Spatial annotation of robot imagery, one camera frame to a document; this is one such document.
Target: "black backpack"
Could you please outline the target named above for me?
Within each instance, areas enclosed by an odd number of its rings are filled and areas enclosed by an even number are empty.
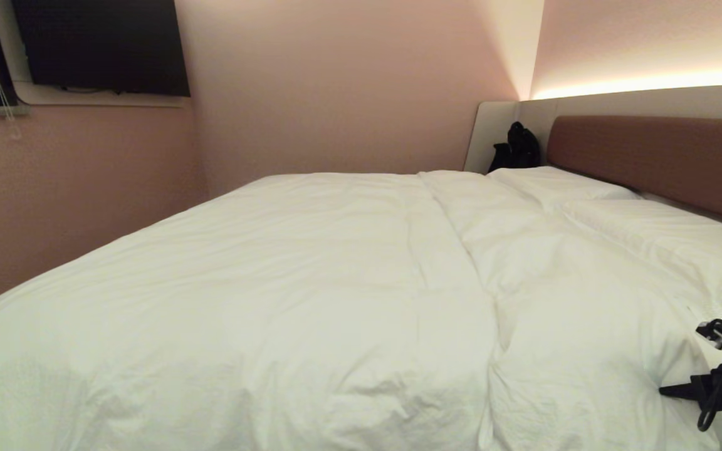
[[[536,168],[541,163],[539,141],[522,123],[515,122],[509,130],[509,143],[495,145],[495,158],[489,171],[499,168]]]

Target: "television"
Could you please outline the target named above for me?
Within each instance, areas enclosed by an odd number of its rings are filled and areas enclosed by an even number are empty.
[[[174,0],[12,0],[35,85],[188,97]]]

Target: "bed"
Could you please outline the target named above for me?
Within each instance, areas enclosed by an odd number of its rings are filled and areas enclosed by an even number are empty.
[[[722,362],[722,120],[548,160],[267,177],[12,289],[0,449],[722,449],[657,392]]]

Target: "bed frame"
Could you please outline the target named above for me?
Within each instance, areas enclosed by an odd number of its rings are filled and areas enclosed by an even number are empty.
[[[722,216],[722,120],[569,115],[548,163]]]

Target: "white duvet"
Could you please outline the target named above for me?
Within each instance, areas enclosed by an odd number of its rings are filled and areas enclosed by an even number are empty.
[[[0,296],[0,449],[719,449],[653,274],[476,174],[270,177]]]

